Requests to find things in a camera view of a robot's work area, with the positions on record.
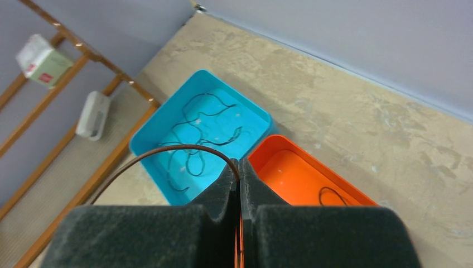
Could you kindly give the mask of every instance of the concrete floor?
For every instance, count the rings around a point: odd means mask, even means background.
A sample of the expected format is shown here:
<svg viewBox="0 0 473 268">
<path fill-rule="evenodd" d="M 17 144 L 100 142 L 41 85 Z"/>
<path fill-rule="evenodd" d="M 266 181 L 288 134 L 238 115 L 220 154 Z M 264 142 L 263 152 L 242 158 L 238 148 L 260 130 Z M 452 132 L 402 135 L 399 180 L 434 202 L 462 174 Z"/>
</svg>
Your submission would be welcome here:
<svg viewBox="0 0 473 268">
<path fill-rule="evenodd" d="M 405 222 L 425 267 L 473 267 L 473 126 L 327 63 L 196 14 L 144 75 L 166 98 L 212 71 L 282 133 Z M 166 204 L 136 165 L 99 204 Z"/>
</svg>

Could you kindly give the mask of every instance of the white plastic container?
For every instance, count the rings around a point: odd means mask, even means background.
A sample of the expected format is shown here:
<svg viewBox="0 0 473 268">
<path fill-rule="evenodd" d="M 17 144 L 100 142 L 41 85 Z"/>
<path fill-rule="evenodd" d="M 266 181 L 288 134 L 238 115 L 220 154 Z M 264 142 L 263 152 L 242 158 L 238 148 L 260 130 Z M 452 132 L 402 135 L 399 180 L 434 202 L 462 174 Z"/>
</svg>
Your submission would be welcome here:
<svg viewBox="0 0 473 268">
<path fill-rule="evenodd" d="M 75 133 L 91 141 L 99 140 L 103 133 L 110 102 L 110 98 L 101 92 L 90 92 L 82 109 Z"/>
<path fill-rule="evenodd" d="M 73 62 L 54 49 L 41 35 L 32 35 L 16 55 L 26 78 L 52 88 Z"/>
</svg>

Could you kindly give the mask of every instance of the black cable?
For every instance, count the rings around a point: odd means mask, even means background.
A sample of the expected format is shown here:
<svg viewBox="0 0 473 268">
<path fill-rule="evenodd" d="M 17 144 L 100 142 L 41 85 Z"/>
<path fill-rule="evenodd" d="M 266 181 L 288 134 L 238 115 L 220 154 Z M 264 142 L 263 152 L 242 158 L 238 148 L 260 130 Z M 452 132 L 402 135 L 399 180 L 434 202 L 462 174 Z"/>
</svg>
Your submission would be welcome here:
<svg viewBox="0 0 473 268">
<path fill-rule="evenodd" d="M 333 190 L 333 189 L 330 188 L 330 187 L 324 186 L 324 187 L 320 188 L 320 190 L 318 191 L 318 203 L 319 203 L 321 206 L 323 206 L 323 207 L 325 206 L 325 205 L 322 203 L 322 192 L 323 192 L 323 190 L 325 190 L 325 189 L 332 191 L 334 194 L 336 194 L 336 195 L 340 198 L 340 200 L 343 202 L 344 205 L 347 205 L 345 199 L 344 199 L 337 191 Z"/>
<path fill-rule="evenodd" d="M 189 120 L 187 118 L 187 115 L 186 115 L 186 112 L 185 112 L 185 109 L 186 107 L 194 100 L 196 99 L 197 97 L 199 96 L 203 96 L 203 95 L 210 95 L 210 96 L 213 96 L 215 97 L 223 106 L 225 106 L 224 109 L 216 112 L 216 113 L 213 113 L 213 114 L 209 114 L 209 113 L 205 113 L 205 112 L 197 112 L 197 118 L 193 119 L 193 120 Z M 182 107 L 181 109 L 181 112 L 182 112 L 182 115 L 185 119 L 184 122 L 180 122 L 180 123 L 177 123 L 175 124 L 174 126 L 171 127 L 171 133 L 176 137 L 176 140 L 177 141 L 170 141 L 170 142 L 164 142 L 164 143 L 161 143 L 159 144 L 159 146 L 163 146 L 163 145 L 168 145 L 168 144 L 183 144 L 181 139 L 179 138 L 179 136 L 177 135 L 177 133 L 175 132 L 175 127 L 177 126 L 180 126 L 180 125 L 190 125 L 192 127 L 194 127 L 196 130 L 198 130 L 199 132 L 199 139 L 197 140 L 197 142 L 195 143 L 196 145 L 204 145 L 204 144 L 212 144 L 212 145 L 215 145 L 215 146 L 224 146 L 224 145 L 227 145 L 227 144 L 230 144 L 232 142 L 234 142 L 241 134 L 242 134 L 242 129 L 243 127 L 240 126 L 240 127 L 237 127 L 235 129 L 235 131 L 233 132 L 233 135 L 232 137 L 230 137 L 227 141 L 225 142 L 214 142 L 214 141 L 209 141 L 207 139 L 204 138 L 205 136 L 205 133 L 203 132 L 203 130 L 198 127 L 197 125 L 193 124 L 195 121 L 197 121 L 199 118 L 200 118 L 200 115 L 203 114 L 205 116 L 209 116 L 209 117 L 213 117 L 213 116 L 218 116 L 220 114 L 222 114 L 223 112 L 225 112 L 226 110 L 232 108 L 232 107 L 236 107 L 237 105 L 236 104 L 231 104 L 231 105 L 228 105 L 226 103 L 223 102 L 222 99 L 220 99 L 217 95 L 215 94 L 212 94 L 212 93 L 202 93 L 202 94 L 197 94 L 195 96 L 193 96 L 189 101 L 187 101 L 186 104 L 184 104 L 184 106 Z M 167 174 L 166 174 L 166 180 L 169 184 L 169 186 L 176 192 L 185 192 L 189 189 L 189 187 L 185 187 L 183 189 L 178 189 L 176 187 L 174 187 L 172 185 L 172 180 L 170 178 L 170 169 L 171 169 L 171 163 L 172 163 L 172 158 L 174 157 L 174 154 L 175 152 L 173 152 L 170 157 L 169 157 L 169 160 L 168 160 L 168 165 L 167 165 Z M 202 166 L 201 166 L 201 169 L 198 173 L 194 173 L 191 171 L 190 167 L 189 167 L 189 164 L 190 164 L 190 160 L 191 160 L 191 157 L 194 156 L 194 155 L 198 155 L 199 158 L 200 158 L 200 161 L 202 162 Z M 202 154 L 202 151 L 200 150 L 197 150 L 195 152 L 192 152 L 192 151 L 188 151 L 187 152 L 187 158 L 186 158 L 186 164 L 185 164 L 185 168 L 186 168 L 186 171 L 191 175 L 191 176 L 200 176 L 202 175 L 202 173 L 204 173 L 204 170 L 205 170 L 205 160 L 204 160 L 204 156 Z"/>
</svg>

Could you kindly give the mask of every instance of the brown cable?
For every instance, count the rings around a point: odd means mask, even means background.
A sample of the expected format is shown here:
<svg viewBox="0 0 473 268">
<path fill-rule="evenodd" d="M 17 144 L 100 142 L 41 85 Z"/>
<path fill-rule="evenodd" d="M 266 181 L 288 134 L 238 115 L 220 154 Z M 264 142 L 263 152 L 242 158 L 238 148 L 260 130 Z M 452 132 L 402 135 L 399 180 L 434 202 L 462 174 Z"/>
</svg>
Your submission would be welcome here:
<svg viewBox="0 0 473 268">
<path fill-rule="evenodd" d="M 174 151 L 174 150 L 201 150 L 205 152 L 209 152 L 213 155 L 216 155 L 223 159 L 230 167 L 231 171 L 233 172 L 233 175 L 235 175 L 236 181 L 240 180 L 240 175 L 238 173 L 238 167 L 233 164 L 233 162 L 224 154 L 221 152 L 217 151 L 216 149 L 212 149 L 203 145 L 196 145 L 196 144 L 179 144 L 179 145 L 169 145 L 169 146 L 163 146 L 160 148 L 156 148 L 150 151 L 147 151 L 141 155 L 138 155 L 137 157 L 133 158 L 130 160 L 128 163 L 124 164 L 121 168 L 119 168 L 115 173 L 113 173 L 110 178 L 107 180 L 107 182 L 103 185 L 103 187 L 95 194 L 95 197 L 91 200 L 91 204 L 95 203 L 97 199 L 100 197 L 100 195 L 106 190 L 110 184 L 112 184 L 115 179 L 120 176 L 122 173 L 124 173 L 127 169 L 129 169 L 131 166 L 136 164 L 137 162 L 143 160 L 144 158 L 147 158 L 148 156 L 158 154 L 160 152 L 166 152 L 166 151 Z"/>
</svg>

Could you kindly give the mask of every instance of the tissue box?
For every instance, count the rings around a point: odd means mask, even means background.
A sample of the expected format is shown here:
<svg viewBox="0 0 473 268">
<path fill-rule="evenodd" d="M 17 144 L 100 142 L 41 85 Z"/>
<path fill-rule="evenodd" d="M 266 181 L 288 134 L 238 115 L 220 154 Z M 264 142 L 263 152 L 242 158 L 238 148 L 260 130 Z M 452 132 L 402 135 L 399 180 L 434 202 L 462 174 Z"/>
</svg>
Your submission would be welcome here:
<svg viewBox="0 0 473 268">
<path fill-rule="evenodd" d="M 49 88 L 53 87 L 73 64 L 41 35 L 32 35 L 17 54 L 16 60 L 26 78 Z"/>
</svg>

